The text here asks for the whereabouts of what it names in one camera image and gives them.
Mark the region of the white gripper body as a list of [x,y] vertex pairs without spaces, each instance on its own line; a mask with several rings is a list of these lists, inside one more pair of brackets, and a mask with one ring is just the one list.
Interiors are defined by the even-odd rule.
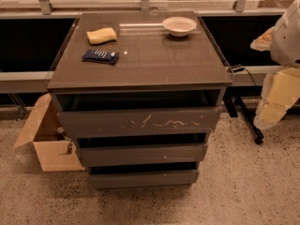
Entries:
[[300,98],[300,69],[289,67],[268,73],[262,84],[262,99],[256,110],[254,126],[269,129],[275,126]]

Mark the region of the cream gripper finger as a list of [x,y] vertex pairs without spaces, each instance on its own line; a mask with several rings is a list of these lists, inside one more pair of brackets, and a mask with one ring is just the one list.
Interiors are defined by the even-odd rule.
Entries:
[[262,35],[251,42],[250,48],[259,52],[270,51],[273,32],[273,27],[266,30]]

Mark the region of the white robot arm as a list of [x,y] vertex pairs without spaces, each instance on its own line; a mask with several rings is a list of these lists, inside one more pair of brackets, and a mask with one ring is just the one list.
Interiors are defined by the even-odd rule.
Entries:
[[275,126],[300,98],[300,0],[294,0],[276,24],[254,39],[250,48],[269,51],[271,59],[284,69],[267,73],[254,126]]

